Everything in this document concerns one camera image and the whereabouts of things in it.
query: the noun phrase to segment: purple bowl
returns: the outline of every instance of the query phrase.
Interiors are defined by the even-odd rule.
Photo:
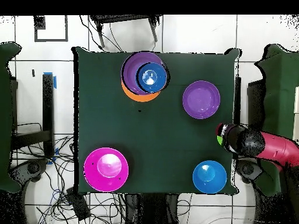
[[[162,65],[162,60],[153,52],[149,51],[140,51],[137,53],[134,53],[133,55],[129,56],[122,68],[121,68],[121,78],[123,80],[123,83],[125,86],[133,93],[137,95],[148,95],[150,93],[144,92],[140,87],[138,86],[136,82],[136,72],[139,69],[140,66],[149,63],[154,62],[156,64]]]
[[[190,84],[183,94],[183,107],[193,118],[211,117],[219,108],[220,94],[215,85],[204,80]]]

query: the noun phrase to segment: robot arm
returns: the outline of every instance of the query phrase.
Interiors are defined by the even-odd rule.
[[[299,147],[287,138],[247,129],[236,124],[219,124],[216,133],[221,145],[241,156],[260,158],[281,166],[299,166]]]

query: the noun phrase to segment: white tiled floor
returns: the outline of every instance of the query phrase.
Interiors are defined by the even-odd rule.
[[[46,16],[46,30],[38,31],[38,38],[63,39],[64,17]],[[88,17],[82,16],[82,21],[90,27],[94,40],[100,44],[97,32],[88,23]],[[262,58],[264,47],[271,43],[279,43],[286,49],[298,50],[298,32],[293,22],[287,16],[271,15],[165,15],[164,22],[160,18],[160,25],[156,28],[158,42],[154,43],[150,25],[147,19],[128,22],[112,23],[111,28],[115,39],[123,51],[152,50],[165,53],[224,53],[230,48],[238,47],[242,50],[239,63],[239,75],[242,78],[241,89],[241,122],[247,123],[246,88],[249,82],[262,78],[261,72],[254,62]],[[104,35],[114,42],[109,24],[104,24]],[[105,50],[117,52],[116,47],[107,39]],[[81,23],[79,16],[68,16],[68,42],[34,42],[34,27],[32,16],[17,16],[16,21],[11,16],[0,16],[0,42],[16,41],[22,46],[16,56],[16,63],[9,62],[9,69],[19,81],[18,88],[18,124],[41,123],[41,78],[43,72],[52,72],[57,77],[57,88],[54,89],[55,139],[72,135],[73,130],[73,54],[71,47],[80,46],[91,51],[101,51],[92,41],[88,29]],[[20,127],[19,131],[38,130],[38,126]],[[64,153],[69,153],[67,146]],[[53,165],[47,165],[54,188],[57,185],[57,172]],[[64,172],[66,187],[74,183],[74,174]],[[45,211],[52,197],[49,178],[43,174],[40,181],[30,183],[26,193],[26,214],[28,224],[37,224],[41,213]],[[244,184],[239,175],[235,175],[235,185],[239,194],[227,195],[195,195],[192,196],[190,212],[179,216],[180,224],[252,224],[255,213],[255,197],[251,185]],[[181,194],[179,200],[190,202],[191,194]],[[109,214],[109,206],[113,202],[110,194],[90,194],[90,207],[95,215]],[[98,201],[108,205],[98,206]],[[179,214],[186,212],[187,202],[180,201]],[[111,214],[116,214],[115,206]],[[112,218],[113,224],[120,223],[120,215]],[[93,224],[103,224],[95,219]]]

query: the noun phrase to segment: green fabric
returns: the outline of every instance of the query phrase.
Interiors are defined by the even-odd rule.
[[[84,178],[84,161],[95,149],[111,147],[127,159],[129,177],[120,193],[200,193],[192,181],[194,168],[216,160],[227,171],[220,193],[235,194],[231,185],[232,155],[217,142],[215,128],[231,123],[234,103],[234,62],[238,49],[228,54],[157,54],[171,80],[160,95],[139,103],[121,88],[120,71],[131,53],[87,52],[79,57],[79,192],[95,192]],[[183,109],[188,85],[205,80],[221,96],[218,111],[196,120]]]
[[[263,131],[292,139],[295,88],[299,86],[299,53],[284,51],[280,45],[270,45],[257,65],[266,78]],[[261,160],[261,166],[272,179],[261,176],[256,185],[267,196],[281,192],[280,174],[275,165]]]
[[[0,190],[16,193],[20,185],[8,175],[11,164],[12,94],[8,61],[20,52],[15,43],[0,44]]]

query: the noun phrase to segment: chair leg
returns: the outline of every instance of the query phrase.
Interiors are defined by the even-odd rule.
[[[151,30],[152,30],[152,35],[154,37],[155,42],[158,42],[157,39],[157,34],[156,34],[156,26],[157,26],[157,21],[154,18],[148,18],[148,22],[150,23],[149,25],[151,26]]]
[[[98,31],[98,35],[100,38],[100,45],[102,46],[102,48],[105,47],[104,41],[103,41],[103,36],[102,36],[102,29],[103,29],[103,24],[96,22],[96,29]]]

